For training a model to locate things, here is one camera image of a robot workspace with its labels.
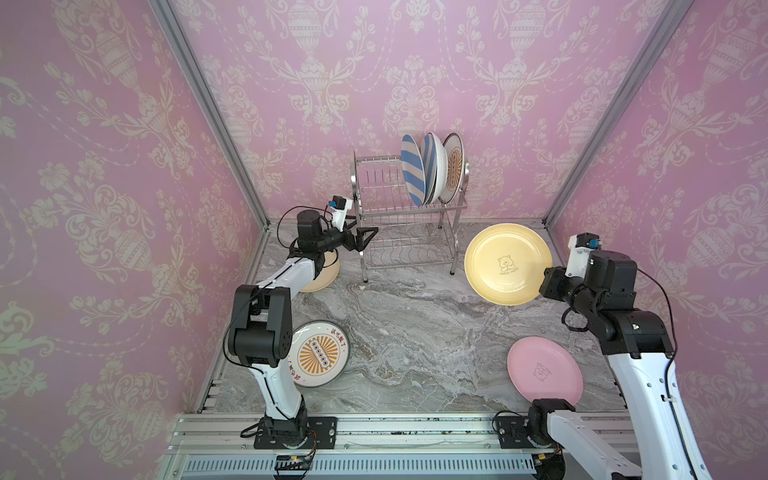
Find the pink plate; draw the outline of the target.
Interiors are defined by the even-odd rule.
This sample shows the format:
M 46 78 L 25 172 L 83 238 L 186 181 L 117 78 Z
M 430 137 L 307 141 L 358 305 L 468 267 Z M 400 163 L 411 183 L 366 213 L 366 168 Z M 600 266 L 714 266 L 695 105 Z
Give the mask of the pink plate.
M 558 343 L 537 336 L 517 340 L 507 354 L 507 371 L 527 400 L 554 398 L 576 405 L 582 397 L 581 369 Z

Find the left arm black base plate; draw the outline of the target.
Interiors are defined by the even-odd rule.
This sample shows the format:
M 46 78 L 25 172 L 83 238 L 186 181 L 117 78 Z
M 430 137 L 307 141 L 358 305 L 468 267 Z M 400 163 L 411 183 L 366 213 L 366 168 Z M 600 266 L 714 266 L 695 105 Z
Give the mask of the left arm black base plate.
M 307 424 L 296 432 L 280 432 L 275 426 L 260 426 L 253 440 L 256 450 L 318 449 L 333 450 L 336 446 L 338 418 L 311 416 Z

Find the blue white striped plate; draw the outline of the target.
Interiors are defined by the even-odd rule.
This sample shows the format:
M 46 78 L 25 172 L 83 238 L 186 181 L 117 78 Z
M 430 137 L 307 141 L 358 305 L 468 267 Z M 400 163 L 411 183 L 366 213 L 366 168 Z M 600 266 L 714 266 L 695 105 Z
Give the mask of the blue white striped plate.
M 429 205 L 432 201 L 432 197 L 434 194 L 435 186 L 436 186 L 436 175 L 437 175 L 437 166 L 436 166 L 436 159 L 437 159 L 437 152 L 436 152 L 436 139 L 435 135 L 432 132 L 428 132 L 422 142 L 421 146 L 421 153 L 422 153 L 422 163 L 423 163 L 423 171 L 424 171 L 424 179 L 425 179 L 425 192 L 424 192 L 424 200 L 423 205 Z
M 413 204 L 420 207 L 426 193 L 425 170 L 417 141 L 410 134 L 402 137 L 400 161 L 407 193 Z

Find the blue white striped plate front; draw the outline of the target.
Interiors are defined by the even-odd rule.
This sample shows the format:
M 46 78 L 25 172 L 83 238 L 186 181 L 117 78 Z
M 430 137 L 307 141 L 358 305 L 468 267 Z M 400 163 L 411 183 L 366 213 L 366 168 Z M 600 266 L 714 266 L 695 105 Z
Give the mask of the blue white striped plate front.
M 423 171 L 424 171 L 424 179 L 425 179 L 425 192 L 424 192 L 424 200 L 423 205 L 429 205 L 432 201 L 432 197 L 434 194 L 435 186 L 436 186 L 436 175 L 437 175 L 437 166 L 436 166 L 436 159 L 437 159 L 437 152 L 436 152 L 436 139 L 435 135 L 432 132 L 428 132 L 422 142 L 421 146 L 421 153 L 422 153 L 422 163 L 423 163 Z

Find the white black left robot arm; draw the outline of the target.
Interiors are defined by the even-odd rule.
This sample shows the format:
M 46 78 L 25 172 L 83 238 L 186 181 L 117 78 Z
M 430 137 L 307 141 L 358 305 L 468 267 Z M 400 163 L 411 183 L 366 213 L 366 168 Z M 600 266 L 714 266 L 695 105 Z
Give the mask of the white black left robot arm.
M 292 301 L 325 266 L 325 254 L 340 248 L 362 253 L 379 233 L 360 226 L 338 197 L 323 210 L 300 207 L 297 237 L 284 265 L 256 285 L 239 286 L 231 320 L 222 339 L 229 363 L 254 376 L 265 402 L 256 426 L 242 434 L 256 445 L 299 448 L 313 434 L 302 394 L 294 384 L 287 357 L 293 339 Z

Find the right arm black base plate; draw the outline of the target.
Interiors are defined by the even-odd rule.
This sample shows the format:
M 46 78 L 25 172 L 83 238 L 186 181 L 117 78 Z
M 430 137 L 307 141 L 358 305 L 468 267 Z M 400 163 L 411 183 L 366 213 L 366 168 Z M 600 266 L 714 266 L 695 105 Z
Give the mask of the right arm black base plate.
M 501 412 L 491 420 L 491 427 L 502 449 L 560 450 L 562 446 L 548 433 L 545 420 Z

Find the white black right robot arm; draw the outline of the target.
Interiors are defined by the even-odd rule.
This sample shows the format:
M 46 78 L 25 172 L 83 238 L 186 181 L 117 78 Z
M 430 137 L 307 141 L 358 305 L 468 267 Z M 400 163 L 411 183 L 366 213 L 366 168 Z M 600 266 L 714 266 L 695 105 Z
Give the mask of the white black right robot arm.
M 635 307 L 638 267 L 629 256 L 590 249 L 574 272 L 548 267 L 540 294 L 586 320 L 628 410 L 640 461 L 634 463 L 588 427 L 564 399 L 537 399 L 528 437 L 561 447 L 593 479 L 709 479 L 676 378 L 676 349 L 664 321 Z

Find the yellow plate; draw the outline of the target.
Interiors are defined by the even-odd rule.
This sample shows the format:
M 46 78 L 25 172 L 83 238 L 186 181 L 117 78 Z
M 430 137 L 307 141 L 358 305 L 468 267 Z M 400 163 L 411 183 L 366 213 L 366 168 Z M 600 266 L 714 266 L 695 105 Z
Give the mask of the yellow plate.
M 534 230 L 501 223 L 483 229 L 470 241 L 465 276 L 483 299 L 518 306 L 539 296 L 544 271 L 553 266 L 550 249 Z

